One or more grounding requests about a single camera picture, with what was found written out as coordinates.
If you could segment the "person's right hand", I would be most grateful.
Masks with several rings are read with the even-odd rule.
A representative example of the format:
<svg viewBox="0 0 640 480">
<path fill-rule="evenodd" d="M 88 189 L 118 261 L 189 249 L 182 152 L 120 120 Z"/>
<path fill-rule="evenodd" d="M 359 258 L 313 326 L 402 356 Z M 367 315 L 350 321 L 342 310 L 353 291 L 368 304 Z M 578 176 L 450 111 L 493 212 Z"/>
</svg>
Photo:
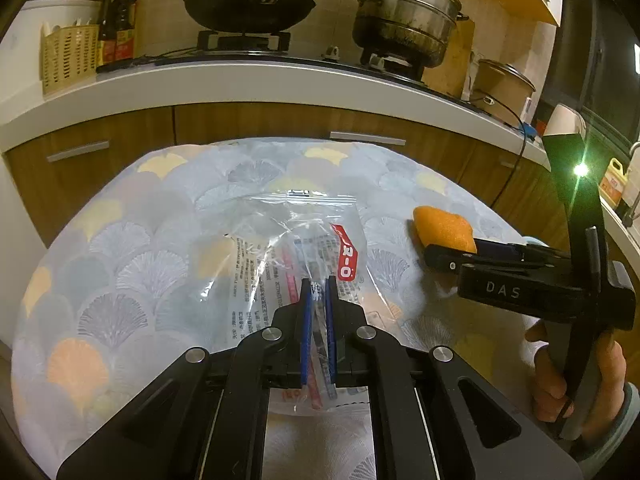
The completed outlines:
<svg viewBox="0 0 640 480">
<path fill-rule="evenodd" d="M 582 438 L 587 444 L 596 443 L 608 432 L 625 400 L 626 360 L 612 332 L 605 332 L 599 337 L 596 358 L 601 382 L 596 400 L 582 425 Z M 537 350 L 534 367 L 530 387 L 533 413 L 540 422 L 555 422 L 568 402 L 566 381 L 555 368 L 547 346 Z"/>
</svg>

